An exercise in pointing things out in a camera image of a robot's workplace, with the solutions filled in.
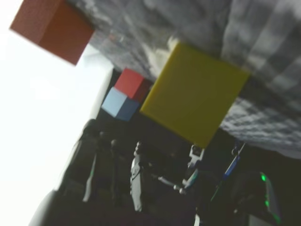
yellow block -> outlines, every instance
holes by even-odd
[[[141,112],[206,148],[248,74],[186,44],[177,44]]]

colored block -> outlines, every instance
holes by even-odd
[[[226,62],[178,44],[141,112],[206,148],[247,78]]]
[[[116,119],[129,121],[139,107],[139,102],[128,98],[112,87],[103,102],[102,109]]]
[[[94,32],[65,0],[24,0],[10,28],[72,64]]]
[[[115,88],[126,94],[129,98],[142,102],[148,93],[151,82],[139,73],[125,69],[115,84]]]

light blue block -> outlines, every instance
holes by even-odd
[[[139,102],[128,98],[124,93],[112,87],[103,102],[102,109],[116,119],[129,121]]]

gray fabric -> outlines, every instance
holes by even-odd
[[[240,140],[301,158],[298,0],[69,0],[96,26],[91,44],[119,69],[155,80],[147,49],[170,37],[251,72],[221,127]]]

bright white light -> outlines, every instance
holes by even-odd
[[[28,225],[53,188],[112,65],[74,67],[8,30],[22,0],[0,8],[0,225]],[[87,48],[86,55],[97,51]]]

